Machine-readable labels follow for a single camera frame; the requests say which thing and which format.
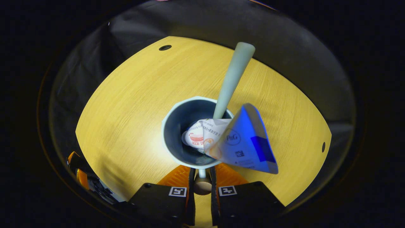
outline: black background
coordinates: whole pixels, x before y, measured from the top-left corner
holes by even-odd
[[[83,202],[58,178],[38,140],[36,101],[41,79],[60,45],[70,36],[89,33],[135,2],[24,1],[3,6],[5,47],[5,151],[9,167],[2,189],[9,226],[117,226]],[[399,142],[399,96],[403,81],[401,7],[388,2],[268,2],[323,41],[351,77],[363,100],[365,138],[347,159],[334,187],[290,213],[286,226],[386,227],[399,222],[403,208],[403,163]]]

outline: food wrapper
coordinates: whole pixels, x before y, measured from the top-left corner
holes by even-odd
[[[198,120],[181,139],[224,163],[278,173],[262,118],[252,104],[244,104],[233,119]]]

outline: wooden table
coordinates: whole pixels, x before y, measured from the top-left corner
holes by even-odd
[[[164,45],[172,47],[160,51]],[[232,49],[213,43],[166,37],[103,81],[84,108],[76,135],[88,163],[109,188],[129,200],[143,183],[156,183],[178,166],[162,146],[161,121],[179,101],[194,96],[217,99],[232,54]],[[235,114],[244,103],[256,106],[263,118],[279,174],[233,168],[250,182],[265,183],[288,205],[321,169],[330,130],[295,85],[255,59],[228,108]],[[195,197],[196,227],[210,227],[211,196]]]

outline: handle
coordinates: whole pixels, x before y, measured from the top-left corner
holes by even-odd
[[[228,71],[225,74],[224,82],[222,83],[217,105],[215,106],[214,119],[221,119],[224,115],[230,98],[255,50],[255,47],[248,43],[239,42],[236,45]]]
[[[199,176],[200,178],[206,178],[207,175],[206,175],[206,173],[205,173],[205,169],[203,169],[203,170],[198,170],[198,176]]]

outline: yellow wooden surface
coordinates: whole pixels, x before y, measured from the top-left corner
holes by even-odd
[[[164,45],[172,48],[159,51]],[[156,183],[177,166],[162,147],[161,121],[179,101],[194,96],[217,99],[232,54],[209,42],[166,37],[133,55],[103,81],[84,108],[76,135],[85,158],[109,188],[129,199],[143,183]],[[323,165],[330,130],[295,85],[255,59],[228,108],[236,114],[244,103],[256,106],[263,118],[279,174],[235,169],[250,182],[265,183],[288,205]],[[197,227],[210,226],[210,210],[209,195],[196,195]]]

